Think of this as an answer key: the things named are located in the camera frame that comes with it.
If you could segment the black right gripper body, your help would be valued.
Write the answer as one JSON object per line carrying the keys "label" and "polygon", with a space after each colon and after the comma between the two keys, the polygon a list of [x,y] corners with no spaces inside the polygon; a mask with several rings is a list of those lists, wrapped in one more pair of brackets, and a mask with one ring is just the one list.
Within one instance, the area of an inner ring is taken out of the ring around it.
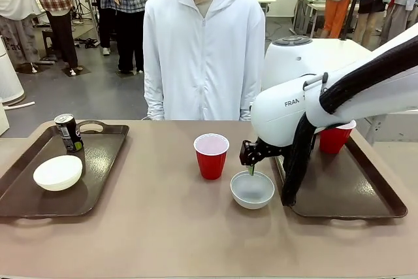
{"label": "black right gripper body", "polygon": [[287,152],[288,146],[274,146],[263,140],[256,140],[255,142],[244,140],[241,145],[239,159],[242,165],[255,166],[256,163],[264,158],[285,156]]}

